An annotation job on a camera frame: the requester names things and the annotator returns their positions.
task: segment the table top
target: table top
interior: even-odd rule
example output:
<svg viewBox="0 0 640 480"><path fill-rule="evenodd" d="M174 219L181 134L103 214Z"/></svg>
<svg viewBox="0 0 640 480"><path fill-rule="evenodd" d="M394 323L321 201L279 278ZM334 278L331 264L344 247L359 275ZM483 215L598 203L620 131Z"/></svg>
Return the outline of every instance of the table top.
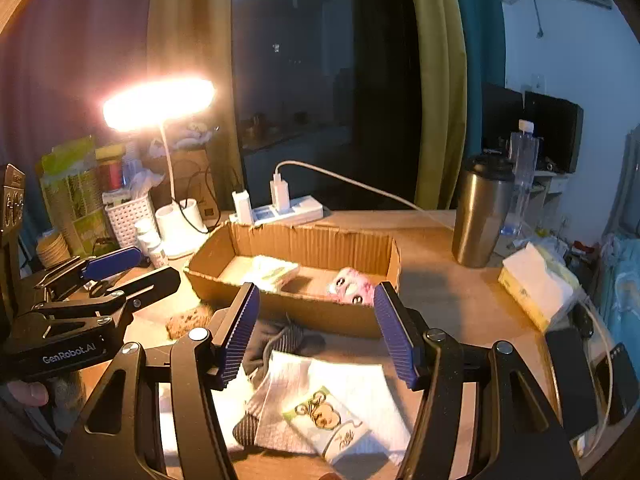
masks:
<svg viewBox="0 0 640 480"><path fill-rule="evenodd" d="M334 212L316 223L389 232L396 239L401 254L399 296L404 305L420 311L430 327L441 328L462 343L488 347L496 340L510 341L538 380L551 405L555 407L555 394L543 336L498 283L501 258L494 254L484 269L468 269L457 264L450 252L454 220L455 211L344 211ZM188 258L175 260L172 266L182 269L187 260ZM134 269L126 279L131 279L141 272L143 271ZM134 315L134 322L127 329L125 341L137 341L145 348L166 344L166 321L174 314L193 308L198 301L188 280L183 276L176 294ZM412 428L421 393L409 391L404 383L396 378L383 341L358 340L336 335L325 337L328 344L318 356L321 359L383 365L391 393L407 426ZM354 354L354 348L357 348L357 354ZM89 391L95 386L105 368L106 364L102 364L82 372ZM466 384L452 478L466 474L474 423L474 399L475 386ZM623 422L608 428L598 449L588 459L580 460L580 468L583 471L590 468L609 449L627 424ZM283 467L283 460L286 461L286 467ZM343 462L338 472L345 478L354 480L392 479L398 470L382 458L367 458L366 461L353 458L340 461ZM332 470L319 457L295 456L273 451L265 451L259 455L235 456L234 466L240 480L255 480L256 475L260 478L273 476L274 479L317 480Z"/></svg>

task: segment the window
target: window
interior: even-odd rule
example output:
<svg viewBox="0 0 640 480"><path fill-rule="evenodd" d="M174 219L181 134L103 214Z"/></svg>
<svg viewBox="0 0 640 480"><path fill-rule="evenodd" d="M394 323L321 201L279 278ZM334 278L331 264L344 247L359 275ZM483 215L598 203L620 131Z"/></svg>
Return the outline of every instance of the window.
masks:
<svg viewBox="0 0 640 480"><path fill-rule="evenodd" d="M281 160L413 200L420 73L412 0L232 0L236 117L252 205ZM332 209L396 208L331 177L286 168L292 197Z"/></svg>

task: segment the metal bolt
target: metal bolt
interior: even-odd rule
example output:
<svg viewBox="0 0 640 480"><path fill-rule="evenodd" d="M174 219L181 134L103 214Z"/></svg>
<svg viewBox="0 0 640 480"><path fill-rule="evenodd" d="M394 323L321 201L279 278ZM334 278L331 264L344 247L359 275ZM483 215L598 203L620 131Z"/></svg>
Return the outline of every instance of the metal bolt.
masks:
<svg viewBox="0 0 640 480"><path fill-rule="evenodd" d="M137 352L140 345L138 343L127 343L122 347L123 354L133 354L133 352Z"/></svg>
<svg viewBox="0 0 640 480"><path fill-rule="evenodd" d="M495 349L501 354L505 355L509 355L511 352L513 352L513 346L508 341L498 341Z"/></svg>
<svg viewBox="0 0 640 480"><path fill-rule="evenodd" d="M431 339L432 341L435 341L436 343L439 343L441 341L444 341L444 339L446 338L446 334L444 333L444 330L440 330L439 328L431 328L428 332L427 332L427 337L429 339Z"/></svg>
<svg viewBox="0 0 640 480"><path fill-rule="evenodd" d="M202 341L209 335L209 330L206 328L193 328L189 332L189 339L192 341Z"/></svg>

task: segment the woven plastic basket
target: woven plastic basket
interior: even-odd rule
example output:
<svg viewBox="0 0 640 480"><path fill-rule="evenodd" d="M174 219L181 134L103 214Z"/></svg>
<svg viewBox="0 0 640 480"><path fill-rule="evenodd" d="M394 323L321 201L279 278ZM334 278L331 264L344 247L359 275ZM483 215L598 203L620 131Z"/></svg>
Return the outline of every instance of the woven plastic basket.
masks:
<svg viewBox="0 0 640 480"><path fill-rule="evenodd" d="M121 248L136 244L136 228L134 224L143 218L149 218L154 225L154 206L149 195L125 202L114 207L105 207L109 222Z"/></svg>

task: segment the brown cardboard box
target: brown cardboard box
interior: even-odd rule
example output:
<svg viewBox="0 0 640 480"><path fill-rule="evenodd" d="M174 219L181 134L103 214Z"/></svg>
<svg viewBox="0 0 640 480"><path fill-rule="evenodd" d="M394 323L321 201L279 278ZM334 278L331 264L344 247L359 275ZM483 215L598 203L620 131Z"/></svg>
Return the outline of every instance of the brown cardboard box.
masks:
<svg viewBox="0 0 640 480"><path fill-rule="evenodd" d="M174 183L176 200L184 200L187 194L198 202L198 209L202 220L215 220L218 218L218 208L211 197L205 178L209 183L211 192L214 192L210 174L205 175L209 167L209 159L205 150L179 150L172 152L171 162L174 165ZM164 180L160 186L151 189L151 200L157 209L171 202L171 189L169 188L169 175L167 173L166 157L145 157L142 160L145 168L154 173L163 174Z"/></svg>
<svg viewBox="0 0 640 480"><path fill-rule="evenodd" d="M388 280L398 290L400 253L392 237L334 227L260 227L226 222L210 235L184 269L193 290L214 307L229 306L250 258L264 254L300 264L300 273L281 292L260 292L260 316L344 335L380 338L373 307L328 301L324 292L343 267L365 273L374 283Z"/></svg>

